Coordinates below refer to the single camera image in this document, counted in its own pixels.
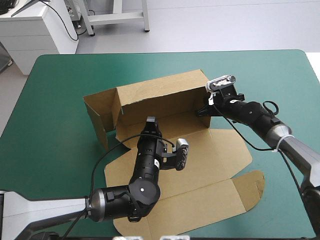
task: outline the green tabletop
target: green tabletop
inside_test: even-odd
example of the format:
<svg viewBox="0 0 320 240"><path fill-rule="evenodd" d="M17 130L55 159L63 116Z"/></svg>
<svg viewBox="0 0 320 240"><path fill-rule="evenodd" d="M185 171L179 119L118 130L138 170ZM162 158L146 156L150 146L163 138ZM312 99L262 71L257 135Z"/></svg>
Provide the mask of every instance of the green tabletop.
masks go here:
<svg viewBox="0 0 320 240"><path fill-rule="evenodd" d="M31 199L89 194L92 167L104 152L83 96L115 86L202 69L209 79L231 74L247 101L271 100L294 135L320 152L320 84L299 50L44 55L37 59L0 138L0 189ZM239 130L256 146L266 145L248 127ZM219 117L212 128L230 128ZM117 143L108 133L110 146ZM193 237L313 237L298 192L278 153L257 152L239 174L265 174L261 201L248 213L189 232ZM104 167L127 149L122 146L101 163L96 187L105 187ZM294 169L299 180L302 175ZM62 234L69 223L50 228ZM71 236L118 235L112 221L81 220Z"/></svg>

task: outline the black robotic arm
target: black robotic arm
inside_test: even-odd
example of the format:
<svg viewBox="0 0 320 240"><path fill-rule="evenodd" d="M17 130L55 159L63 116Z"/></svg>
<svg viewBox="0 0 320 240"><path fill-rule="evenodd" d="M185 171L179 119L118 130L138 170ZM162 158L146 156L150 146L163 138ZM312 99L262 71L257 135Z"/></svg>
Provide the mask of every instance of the black robotic arm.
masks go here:
<svg viewBox="0 0 320 240"><path fill-rule="evenodd" d="M89 198L28 200L14 191L0 190L0 240L29 240L34 231L84 218L101 222L128 217L130 222L138 222L160 197L159 171L180 171L186 165L187 141L179 138L176 145L170 142L172 153L168 153L164 140L156 118L148 117L137 143L129 184L98 188ZM55 236L44 232L35 239Z"/></svg>
<svg viewBox="0 0 320 240"><path fill-rule="evenodd" d="M205 87L210 97L204 100L204 107L196 114L199 117L224 117L231 125L228 119L247 125L270 147L257 148L244 138L254 149L284 153L304 176L299 192L313 230L320 236L320 154L295 138L290 127L276 117L279 108L274 102L265 101L262 105L256 101L245 102L245 96L238 94L234 87L235 81L232 75L208 81ZM275 107L275 112L267 107L267 103Z"/></svg>

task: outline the flattened cardboard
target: flattened cardboard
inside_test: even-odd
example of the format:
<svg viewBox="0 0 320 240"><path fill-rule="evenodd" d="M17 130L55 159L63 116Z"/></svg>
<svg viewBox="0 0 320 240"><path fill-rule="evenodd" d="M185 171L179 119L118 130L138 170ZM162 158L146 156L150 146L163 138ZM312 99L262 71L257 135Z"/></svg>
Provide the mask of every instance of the flattened cardboard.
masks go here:
<svg viewBox="0 0 320 240"><path fill-rule="evenodd" d="M252 161L235 131L204 129L180 137L190 144L185 169L160 171L161 197L147 217L138 223L126 218L113 221L123 236L155 240L182 234L245 213L260 200L264 189L261 171L230 179ZM135 147L105 167L108 187L128 184L136 155Z"/></svg>

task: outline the black wire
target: black wire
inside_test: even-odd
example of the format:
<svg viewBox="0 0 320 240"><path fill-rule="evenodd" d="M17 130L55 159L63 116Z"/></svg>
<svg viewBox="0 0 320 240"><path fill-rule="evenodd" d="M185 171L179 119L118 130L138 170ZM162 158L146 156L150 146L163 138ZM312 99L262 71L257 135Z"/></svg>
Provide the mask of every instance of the black wire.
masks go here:
<svg viewBox="0 0 320 240"><path fill-rule="evenodd" d="M256 146L254 146L251 142L249 142L240 132L239 130L232 124L232 122L225 116L223 115L218 108L213 105L213 107L215 108L215 110L231 125L231 127L240 135L240 137L247 143L250 145L250 147L252 147L253 149L257 150L257 151L272 151L274 150L273 148L258 148Z"/></svg>
<svg viewBox="0 0 320 240"><path fill-rule="evenodd" d="M79 221L79 219L81 218L81 216L83 214L85 214L86 209L83 209L83 211L80 212L80 214L76 217L76 219L72 222L72 224L69 226L69 228L66 230L66 232L64 233L63 237L61 238L61 240L65 240L65 238L68 236L68 234L70 233L70 231L72 230L72 228L76 225L76 223Z"/></svg>
<svg viewBox="0 0 320 240"><path fill-rule="evenodd" d="M307 204L306 204L306 202L304 201L304 196L303 196L303 194L302 194L302 192L301 192L301 189L300 189L299 183L298 183L298 181L297 181L297 178L296 178L296 176L295 176L295 174L294 174L294 171L292 171L292 168L291 168L291 166L289 165L289 162L288 162L285 154L283 153L283 151L281 151L280 149L278 149L278 152L281 154L281 156L282 156L282 158L283 158L283 160L284 160L287 168L289 169L289 172L290 172L290 174L291 174L291 176L292 176L292 178L293 178L295 187L296 187L296 189L298 190L299 196L300 196L301 201L302 201L302 203L303 203L304 210L305 210L306 214L308 215L309 219L311 219L311 216L310 216L309 211L308 211L308 209L307 209Z"/></svg>
<svg viewBox="0 0 320 240"><path fill-rule="evenodd" d="M60 18L65 30L66 30L66 33L69 35L69 37L73 40L73 41L78 41L79 40L79 35L77 34L76 35L76 38L73 38L71 35L70 35L70 32L68 31L67 29L67 26L64 22L64 20L62 19L62 17L60 16L60 14L52 7L50 6L49 4L47 4L46 2L42 1L42 0L38 0L39 2L42 2L43 4L47 5L49 8L51 8L57 15L58 17Z"/></svg>
<svg viewBox="0 0 320 240"><path fill-rule="evenodd" d="M292 171L291 166L289 165L289 162L288 162L285 154L284 154L280 149L278 149L278 152L281 154L281 156L282 156L282 158L283 158L283 160L284 160L287 168L289 169L289 172L290 172L290 174L291 174L291 176L292 176L292 178L293 178L293 181L294 181L294 184L295 184L295 186L296 186L296 189L298 190L299 195L300 195L300 198L301 198L302 202L304 203L304 199L303 199L302 193L301 193L301 191L300 191L299 183L298 183L298 181L297 181L297 178L296 178L294 172Z"/></svg>
<svg viewBox="0 0 320 240"><path fill-rule="evenodd" d="M84 34L86 31L87 31L87 29L84 30L84 32L82 32L82 33L80 33L80 34L77 34L77 35L80 36L80 35Z"/></svg>
<svg viewBox="0 0 320 240"><path fill-rule="evenodd" d="M126 139L122 140L121 142L117 143L115 146L113 146L112 148L110 148L105 154L103 154L98 161L96 161L94 167L93 167L93 170L92 170L92 173L91 173L91 188L90 188L90 197L89 197L89 201L91 201L92 199L92 194L93 194L93 191L94 191L94 187L95 187L95 172L96 172L96 169L97 169L97 166L98 164L102 161L102 159L105 158L105 156L110 153L112 150L114 150L115 148L117 148L118 146L120 146L121 144L123 144L124 142L130 140L130 139L133 139L133 138L136 138L136 137L141 137L141 136L148 136L148 137L153 137L155 139L161 139L163 141L166 141L168 143L171 144L171 146L174 148L175 147L175 144L165 138L162 138L160 136L156 136L156 135L151 135L151 134L136 134L136 135L133 135L133 136L130 136L130 137L127 137Z"/></svg>
<svg viewBox="0 0 320 240"><path fill-rule="evenodd" d="M117 143L115 146L113 146L112 148L110 148L105 154L103 154L99 159L98 161L96 161L94 167L93 167L93 170L92 170L92 174L91 174L91 188L90 188L90 198L89 198L89 202L91 201L92 199L92 194L93 194L93 191L94 191L94 187L95 187L95 172L96 172L96 169L97 169L97 166L98 164L102 161L102 159L105 158L105 156L110 153L112 150L114 150L115 148L117 148L118 146L120 146L121 144L123 144L124 142L130 140L130 139L133 139L133 138L136 138L136 137L141 137L141 136L148 136L148 137L152 137L152 138L155 138L155 139L161 139L165 142L168 142L169 144L171 144L171 146L174 148L175 147L175 144L172 142L172 141L169 141L163 137L160 137L160 136L156 136L156 135L151 135L151 134L136 134L136 135L132 135L130 137L127 137L126 139L122 140L121 142ZM67 229L67 231L65 232L65 234L63 235L62 239L61 240L64 240L67 235L70 233L70 231L72 230L72 228L76 225L76 223L79 221L79 219L81 218L81 216L86 212L86 209L84 209L82 212L80 212L79 216L73 221L73 223L70 225L70 227Z"/></svg>
<svg viewBox="0 0 320 240"><path fill-rule="evenodd" d="M91 12L93 12L93 14L94 14L94 15L96 15L96 12L95 12L95 11L93 11L93 10L89 9L89 12L90 12L90 11L91 11Z"/></svg>

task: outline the cardboard box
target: cardboard box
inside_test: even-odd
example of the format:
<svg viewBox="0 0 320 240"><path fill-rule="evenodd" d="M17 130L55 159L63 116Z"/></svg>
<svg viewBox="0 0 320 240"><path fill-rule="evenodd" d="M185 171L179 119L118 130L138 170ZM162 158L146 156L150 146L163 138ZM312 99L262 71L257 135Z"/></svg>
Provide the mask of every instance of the cardboard box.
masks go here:
<svg viewBox="0 0 320 240"><path fill-rule="evenodd" d="M123 140L139 134L147 116L155 116L164 138L185 138L189 155L184 170L161 170L161 197L138 223L114 220L124 236L158 240L245 213L260 200L264 176L253 171L231 179L251 163L251 155L233 130L210 129L210 117L197 117L208 81L201 70L108 89L84 97L100 143L108 149L106 132L116 129ZM138 139L125 143L131 150L108 164L108 187L127 185L132 176Z"/></svg>

